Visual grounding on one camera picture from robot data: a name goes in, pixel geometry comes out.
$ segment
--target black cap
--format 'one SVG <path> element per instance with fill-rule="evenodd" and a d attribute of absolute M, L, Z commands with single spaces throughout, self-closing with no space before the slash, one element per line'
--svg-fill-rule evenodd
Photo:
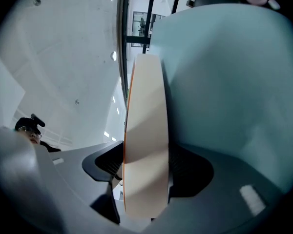
<path fill-rule="evenodd" d="M 31 127 L 35 129 L 39 134 L 40 131 L 37 128 L 37 122 L 31 118 L 20 118 L 18 122 L 16 122 L 16 125 L 14 127 L 15 130 L 18 130 L 19 128 L 26 126 L 26 127 Z"/>

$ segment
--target ceiling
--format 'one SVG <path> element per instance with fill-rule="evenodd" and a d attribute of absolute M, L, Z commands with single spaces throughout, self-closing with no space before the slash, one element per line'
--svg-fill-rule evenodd
<path fill-rule="evenodd" d="M 0 30 L 0 59 L 25 90 L 14 120 L 35 113 L 74 148 L 103 141 L 119 82 L 116 10 L 117 0 L 16 3 Z"/>

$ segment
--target glasses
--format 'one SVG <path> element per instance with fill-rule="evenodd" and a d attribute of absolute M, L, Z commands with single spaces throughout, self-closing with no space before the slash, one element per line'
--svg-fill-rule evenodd
<path fill-rule="evenodd" d="M 38 131 L 38 129 L 34 129 L 32 127 L 28 127 L 28 126 L 22 126 L 18 129 L 18 131 L 24 131 L 26 132 L 29 136 L 34 134 L 36 136 L 37 139 L 41 139 L 42 135 L 41 133 Z"/>

